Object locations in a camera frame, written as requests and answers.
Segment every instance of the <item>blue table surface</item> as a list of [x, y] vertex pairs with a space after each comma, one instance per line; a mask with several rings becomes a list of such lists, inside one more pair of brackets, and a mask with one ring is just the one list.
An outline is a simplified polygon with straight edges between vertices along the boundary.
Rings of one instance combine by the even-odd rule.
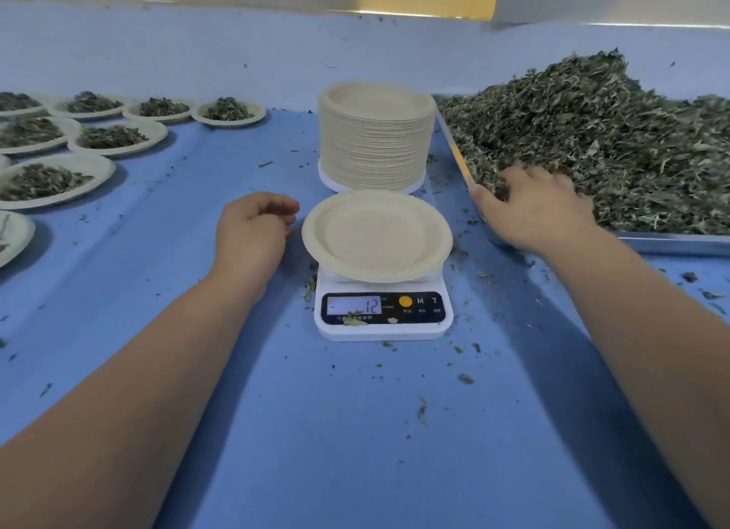
[[[0, 270], [0, 443], [205, 275], [225, 202], [283, 192], [303, 218], [330, 196], [318, 149], [306, 113], [274, 110], [242, 130], [184, 124], [118, 161], [96, 192], [33, 211], [35, 239]], [[489, 244], [438, 132], [432, 153], [416, 195], [458, 245], [446, 336], [390, 349], [320, 337], [295, 234], [156, 527], [705, 527], [555, 276]], [[648, 261], [730, 310], [701, 295], [730, 295], [728, 260]]]

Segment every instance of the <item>scale display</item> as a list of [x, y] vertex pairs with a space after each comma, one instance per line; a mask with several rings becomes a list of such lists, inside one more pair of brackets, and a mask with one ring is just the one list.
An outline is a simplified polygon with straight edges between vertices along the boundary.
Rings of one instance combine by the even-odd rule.
[[322, 297], [322, 321], [343, 325], [344, 318], [367, 324], [432, 324], [446, 318], [438, 292], [329, 292]]
[[350, 312], [382, 313], [379, 296], [330, 296], [327, 298], [327, 315], [346, 316]]

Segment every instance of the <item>round white base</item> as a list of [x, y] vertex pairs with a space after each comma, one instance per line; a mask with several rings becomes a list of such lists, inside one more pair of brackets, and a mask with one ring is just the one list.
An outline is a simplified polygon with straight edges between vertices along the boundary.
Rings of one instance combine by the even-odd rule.
[[[325, 184], [325, 186], [328, 189], [333, 190], [334, 192], [352, 192], [352, 189], [350, 187], [346, 187], [344, 185], [340, 185], [336, 181], [333, 181], [327, 175], [325, 175], [324, 171], [322, 171], [322, 160], [320, 159], [319, 162], [317, 162], [317, 169], [319, 170], [320, 179], [322, 180], [322, 183]], [[421, 178], [416, 181], [412, 185], [408, 185], [407, 187], [403, 189], [397, 189], [394, 192], [400, 193], [400, 194], [411, 194], [416, 191], [418, 191], [423, 185], [425, 181], [425, 170], [424, 174], [421, 176]]]

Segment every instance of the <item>digital kitchen scale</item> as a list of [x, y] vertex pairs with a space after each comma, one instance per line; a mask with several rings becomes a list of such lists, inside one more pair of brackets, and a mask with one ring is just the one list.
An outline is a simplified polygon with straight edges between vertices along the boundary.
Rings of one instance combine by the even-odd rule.
[[320, 268], [315, 324], [323, 337], [429, 340], [442, 337], [454, 313], [443, 271], [402, 283], [363, 283]]

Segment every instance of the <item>dried tea leaves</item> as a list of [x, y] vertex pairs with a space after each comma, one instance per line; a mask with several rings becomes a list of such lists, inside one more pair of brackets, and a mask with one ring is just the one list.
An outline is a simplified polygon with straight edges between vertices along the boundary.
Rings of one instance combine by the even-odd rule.
[[612, 51], [455, 97], [440, 111], [474, 179], [516, 161], [573, 178], [618, 231], [730, 235], [730, 101], [642, 90]]
[[72, 172], [65, 167], [42, 164], [24, 166], [0, 189], [0, 200], [33, 200], [67, 192], [94, 179], [91, 175]]
[[15, 118], [0, 130], [0, 148], [37, 145], [63, 137], [63, 132], [47, 118]]
[[152, 98], [140, 104], [140, 115], [148, 118], [176, 116], [187, 112], [190, 107], [182, 102], [173, 102], [169, 98]]
[[71, 113], [92, 113], [114, 110], [120, 106], [122, 103], [118, 100], [111, 100], [91, 91], [81, 91], [68, 103], [67, 110]]
[[25, 93], [0, 93], [0, 112], [25, 110], [27, 108], [35, 108], [36, 106], [41, 106], [41, 103]]
[[124, 125], [84, 127], [78, 144], [84, 148], [121, 148], [148, 140], [139, 129]]
[[239, 102], [233, 97], [222, 97], [208, 108], [205, 117], [215, 121], [241, 121], [252, 118], [253, 114], [248, 111], [243, 102]]

